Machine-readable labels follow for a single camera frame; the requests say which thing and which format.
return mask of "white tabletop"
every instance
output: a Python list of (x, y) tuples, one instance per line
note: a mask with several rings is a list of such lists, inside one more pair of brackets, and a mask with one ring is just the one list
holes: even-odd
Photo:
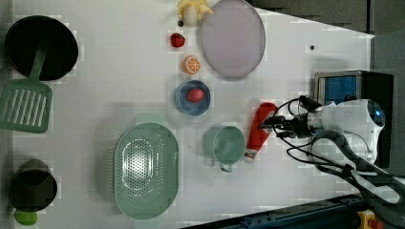
[[(28, 158), (43, 159), (58, 180), (57, 198), (33, 228), (182, 228), (356, 192), (342, 179), (289, 158), (274, 136), (254, 163), (241, 160), (226, 174), (218, 164), (207, 165), (202, 135), (219, 122), (248, 135), (259, 99), (280, 105), (309, 94), (318, 71), (367, 70), (372, 37), (258, 10), (266, 28), (264, 59), (244, 80), (228, 82), (204, 59), (201, 27), (177, 27), (176, 6), (162, 0), (13, 0), (14, 22), (27, 15), (54, 15), (69, 24), (80, 47), (76, 68), (49, 83), (50, 130), (14, 133), (14, 168)], [(168, 43), (172, 31), (187, 39), (178, 51)], [(188, 54), (202, 62), (192, 77), (213, 94), (212, 106), (199, 117), (180, 113), (173, 103), (175, 88), (189, 78), (181, 70)], [(20, 75), (14, 71), (13, 77)], [(117, 141), (142, 113), (162, 114), (181, 149), (177, 197), (165, 213), (146, 221), (122, 214), (113, 196)]]

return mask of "red strawberry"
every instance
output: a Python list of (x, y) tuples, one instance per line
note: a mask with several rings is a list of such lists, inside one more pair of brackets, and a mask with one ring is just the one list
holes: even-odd
[(185, 43), (185, 38), (180, 33), (175, 32), (170, 36), (170, 44), (174, 48), (180, 48), (184, 45), (184, 43)]
[(203, 100), (203, 90), (199, 88), (191, 89), (187, 93), (187, 100), (193, 103), (198, 103)]

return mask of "blue bowl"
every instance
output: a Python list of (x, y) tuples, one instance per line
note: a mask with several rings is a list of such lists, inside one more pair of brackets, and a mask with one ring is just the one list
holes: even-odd
[[(193, 103), (187, 100), (187, 93), (191, 89), (199, 88), (204, 93), (204, 98), (198, 102)], [(188, 115), (198, 116), (208, 110), (211, 103), (211, 93), (208, 87), (200, 80), (190, 80), (180, 84), (175, 92), (175, 104), (176, 107), (183, 113)]]

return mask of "black pot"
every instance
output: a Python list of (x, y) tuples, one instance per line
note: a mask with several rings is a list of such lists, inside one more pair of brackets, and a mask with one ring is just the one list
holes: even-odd
[(48, 207), (57, 193), (57, 183), (47, 164), (33, 159), (24, 163), (11, 182), (9, 201), (22, 212), (37, 212)]

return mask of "black pan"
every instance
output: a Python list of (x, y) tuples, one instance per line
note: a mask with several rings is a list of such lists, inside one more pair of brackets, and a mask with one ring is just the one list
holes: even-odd
[(6, 36), (6, 54), (19, 72), (29, 76), (38, 42), (44, 33), (50, 44), (41, 81), (56, 80), (69, 73), (78, 57), (78, 46), (72, 32), (61, 22), (47, 16), (29, 16), (17, 21)]

